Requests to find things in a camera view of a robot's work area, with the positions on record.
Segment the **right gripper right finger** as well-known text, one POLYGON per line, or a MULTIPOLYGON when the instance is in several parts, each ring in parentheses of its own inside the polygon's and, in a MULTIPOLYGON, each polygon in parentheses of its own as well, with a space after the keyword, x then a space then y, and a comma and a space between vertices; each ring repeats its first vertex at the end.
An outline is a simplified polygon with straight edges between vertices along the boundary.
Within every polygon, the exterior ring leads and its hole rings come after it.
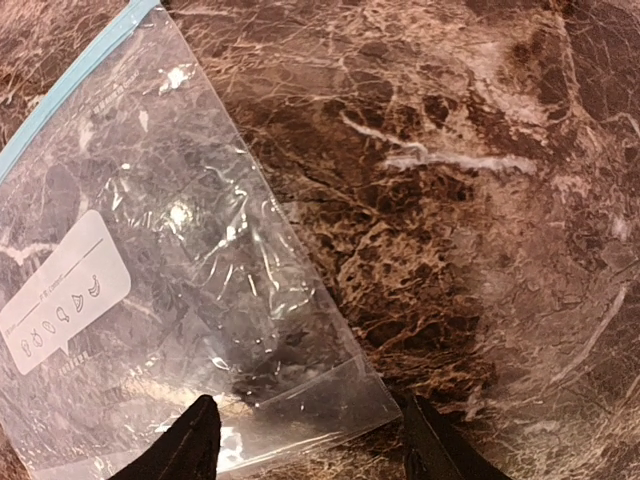
POLYGON ((407 479, 510 480, 480 455, 426 398, 411 395, 402 412, 407 479))

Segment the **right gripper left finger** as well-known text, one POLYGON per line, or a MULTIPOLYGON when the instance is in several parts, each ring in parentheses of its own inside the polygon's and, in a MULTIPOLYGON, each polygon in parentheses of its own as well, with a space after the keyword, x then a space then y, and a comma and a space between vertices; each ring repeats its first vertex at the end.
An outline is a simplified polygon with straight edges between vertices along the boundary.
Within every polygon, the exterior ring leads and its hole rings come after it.
POLYGON ((215 479, 221 418, 211 395, 201 395, 144 453, 112 480, 215 479))

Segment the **clear zip top bag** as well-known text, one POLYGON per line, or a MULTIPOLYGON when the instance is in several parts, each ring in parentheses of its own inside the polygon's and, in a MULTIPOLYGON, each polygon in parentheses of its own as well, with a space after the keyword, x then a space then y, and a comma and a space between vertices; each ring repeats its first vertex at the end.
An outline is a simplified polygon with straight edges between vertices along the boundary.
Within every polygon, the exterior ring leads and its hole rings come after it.
POLYGON ((397 418, 168 12, 132 1, 1 155, 1 425, 106 479, 201 395, 216 472, 397 418))

